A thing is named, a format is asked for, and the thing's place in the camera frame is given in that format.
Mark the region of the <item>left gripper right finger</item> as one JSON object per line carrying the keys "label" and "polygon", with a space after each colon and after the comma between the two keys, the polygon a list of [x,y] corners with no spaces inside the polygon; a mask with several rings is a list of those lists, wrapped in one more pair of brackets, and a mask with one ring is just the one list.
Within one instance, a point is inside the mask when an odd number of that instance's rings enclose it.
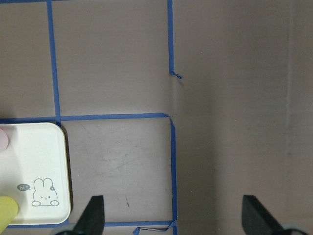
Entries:
{"label": "left gripper right finger", "polygon": [[246,235],[307,235],[297,228],[284,228],[254,195],[242,198],[241,224]]}

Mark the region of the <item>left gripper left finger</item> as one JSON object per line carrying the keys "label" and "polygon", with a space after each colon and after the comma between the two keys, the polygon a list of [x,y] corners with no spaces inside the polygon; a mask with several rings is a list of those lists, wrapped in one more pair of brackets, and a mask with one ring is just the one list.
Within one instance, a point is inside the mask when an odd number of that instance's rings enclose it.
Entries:
{"label": "left gripper left finger", "polygon": [[101,235],[104,227],[104,197],[92,196],[74,228],[58,232],[57,235]]}

